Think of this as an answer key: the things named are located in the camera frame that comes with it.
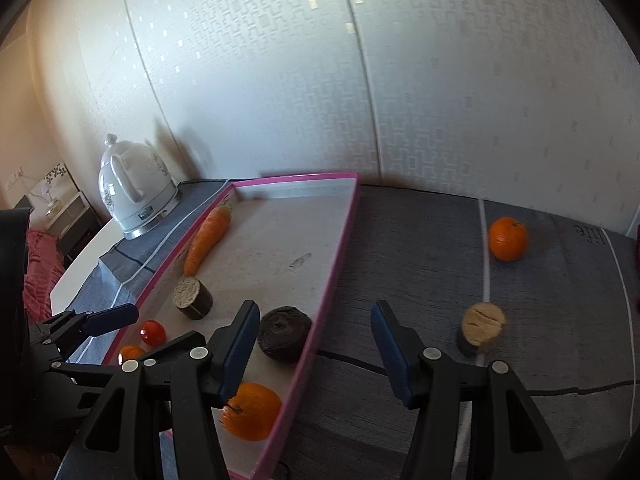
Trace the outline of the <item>red bed cover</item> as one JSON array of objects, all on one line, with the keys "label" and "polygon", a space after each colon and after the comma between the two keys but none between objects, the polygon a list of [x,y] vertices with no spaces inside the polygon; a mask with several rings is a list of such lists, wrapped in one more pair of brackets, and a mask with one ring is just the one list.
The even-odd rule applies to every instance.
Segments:
[{"label": "red bed cover", "polygon": [[24,281],[24,308],[29,324],[52,316],[51,292],[65,272],[58,239],[46,232],[27,232],[28,265]]}]

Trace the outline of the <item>dark purple beet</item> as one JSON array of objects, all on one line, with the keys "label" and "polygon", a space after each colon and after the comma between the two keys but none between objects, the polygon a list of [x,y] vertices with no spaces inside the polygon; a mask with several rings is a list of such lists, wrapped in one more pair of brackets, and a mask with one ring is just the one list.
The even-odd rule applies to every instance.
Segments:
[{"label": "dark purple beet", "polygon": [[273,361],[295,364],[303,353],[311,326],[311,318],[296,307],[273,309],[260,321],[258,346]]}]

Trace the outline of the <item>large orange fruit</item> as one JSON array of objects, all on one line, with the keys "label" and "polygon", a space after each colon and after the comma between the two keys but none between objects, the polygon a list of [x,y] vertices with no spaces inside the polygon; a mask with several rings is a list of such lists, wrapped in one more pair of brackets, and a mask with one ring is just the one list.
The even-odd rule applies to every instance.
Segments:
[{"label": "large orange fruit", "polygon": [[258,442],[269,437],[281,408],[280,396],[273,390],[257,382],[242,382],[222,408],[220,422],[232,436]]}]

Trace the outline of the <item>pale cut eggplant piece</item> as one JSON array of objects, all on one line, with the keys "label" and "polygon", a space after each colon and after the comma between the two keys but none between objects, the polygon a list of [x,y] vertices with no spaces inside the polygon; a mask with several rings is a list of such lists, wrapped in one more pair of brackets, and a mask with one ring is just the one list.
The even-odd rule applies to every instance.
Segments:
[{"label": "pale cut eggplant piece", "polygon": [[457,332],[457,347],[468,358],[489,353],[495,348],[504,326],[506,315],[496,304],[473,304],[462,315]]}]

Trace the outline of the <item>red tomato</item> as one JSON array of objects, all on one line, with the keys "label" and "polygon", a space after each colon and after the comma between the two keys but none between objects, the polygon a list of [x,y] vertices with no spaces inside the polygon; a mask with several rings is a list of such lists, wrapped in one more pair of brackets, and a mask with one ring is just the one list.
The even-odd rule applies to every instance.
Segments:
[{"label": "red tomato", "polygon": [[157,320],[144,321],[140,326],[139,335],[142,342],[152,349],[167,342],[166,330]]}]

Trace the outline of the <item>dark eggplant cylinder piece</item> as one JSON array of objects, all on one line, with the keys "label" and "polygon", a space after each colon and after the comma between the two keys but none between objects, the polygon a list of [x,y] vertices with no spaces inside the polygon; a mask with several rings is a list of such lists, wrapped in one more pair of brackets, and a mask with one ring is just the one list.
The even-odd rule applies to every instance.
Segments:
[{"label": "dark eggplant cylinder piece", "polygon": [[214,300],[200,280],[193,276],[183,276],[174,289],[172,302],[187,318],[201,320],[212,310]]}]

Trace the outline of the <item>bedside cabinet with vase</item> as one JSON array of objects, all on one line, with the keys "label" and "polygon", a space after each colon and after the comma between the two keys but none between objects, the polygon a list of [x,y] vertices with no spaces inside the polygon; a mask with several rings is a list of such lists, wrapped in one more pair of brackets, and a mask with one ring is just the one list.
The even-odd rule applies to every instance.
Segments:
[{"label": "bedside cabinet with vase", "polygon": [[102,229],[103,222],[64,162],[55,164],[39,181],[20,169],[10,185],[24,191],[14,208],[28,209],[32,228],[55,238],[66,268]]}]

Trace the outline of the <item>white electric kettle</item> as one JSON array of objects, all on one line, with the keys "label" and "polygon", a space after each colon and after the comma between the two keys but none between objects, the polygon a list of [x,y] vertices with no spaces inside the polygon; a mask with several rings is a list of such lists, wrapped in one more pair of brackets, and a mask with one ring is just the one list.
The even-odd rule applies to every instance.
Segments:
[{"label": "white electric kettle", "polygon": [[126,240],[154,229],[179,203],[180,191],[160,155],[143,143],[109,133],[101,157],[103,205]]}]

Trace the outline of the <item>orange carrot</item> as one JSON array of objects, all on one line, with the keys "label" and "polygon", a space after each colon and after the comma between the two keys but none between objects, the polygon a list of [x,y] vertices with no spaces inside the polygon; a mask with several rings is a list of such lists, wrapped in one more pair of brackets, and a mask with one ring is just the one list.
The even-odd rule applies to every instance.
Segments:
[{"label": "orange carrot", "polygon": [[224,204],[215,207],[202,222],[191,240],[183,263],[183,275],[194,276],[208,253],[222,239],[231,224],[232,207]]}]

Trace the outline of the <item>small orange fruit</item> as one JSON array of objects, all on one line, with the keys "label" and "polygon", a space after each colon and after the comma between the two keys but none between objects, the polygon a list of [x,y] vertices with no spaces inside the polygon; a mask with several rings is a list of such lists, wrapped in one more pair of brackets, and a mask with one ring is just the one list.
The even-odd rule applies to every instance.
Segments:
[{"label": "small orange fruit", "polygon": [[117,363],[122,365],[126,361],[139,359],[144,354],[145,350],[137,344],[126,344],[118,350]]}]

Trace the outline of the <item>pink rimmed white tray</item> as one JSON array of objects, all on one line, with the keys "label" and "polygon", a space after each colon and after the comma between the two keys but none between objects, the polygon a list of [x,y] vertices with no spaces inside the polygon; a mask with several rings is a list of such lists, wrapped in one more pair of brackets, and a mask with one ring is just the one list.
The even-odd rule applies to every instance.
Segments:
[{"label": "pink rimmed white tray", "polygon": [[213,309],[191,321],[172,303],[195,226],[178,239],[135,302],[140,318],[160,321],[169,337],[189,330],[212,336],[231,323],[245,300],[255,301],[262,313],[291,306],[311,318],[297,364],[274,362],[260,349],[250,356],[245,380],[277,393],[282,408],[266,440],[245,442],[219,429],[232,478],[268,479],[276,468],[331,310],[357,188],[358,177],[352,172],[228,184],[212,204],[231,205],[231,226],[198,269],[198,279],[213,295]]}]

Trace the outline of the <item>grey patterned tablecloth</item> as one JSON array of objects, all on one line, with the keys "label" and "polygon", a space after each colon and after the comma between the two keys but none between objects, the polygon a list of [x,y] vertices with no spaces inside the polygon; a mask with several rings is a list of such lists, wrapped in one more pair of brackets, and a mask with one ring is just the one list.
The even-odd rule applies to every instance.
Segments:
[{"label": "grey patterned tablecloth", "polygon": [[[501,217],[525,224],[521,260],[489,250]],[[602,479],[639,425],[634,241],[554,214],[446,194],[358,186],[331,310],[273,479],[395,479],[416,414],[390,388],[370,329],[387,301],[429,346],[460,360],[463,312],[506,315],[509,363],[575,479]]]}]

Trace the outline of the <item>orange with stem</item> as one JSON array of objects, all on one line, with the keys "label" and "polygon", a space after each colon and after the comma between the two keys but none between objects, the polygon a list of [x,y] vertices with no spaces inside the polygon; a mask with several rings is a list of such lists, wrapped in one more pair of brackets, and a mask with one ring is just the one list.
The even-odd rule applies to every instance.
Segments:
[{"label": "orange with stem", "polygon": [[497,219],[488,230],[488,246],[492,255],[503,262],[521,260],[528,246],[524,223],[512,217]]}]

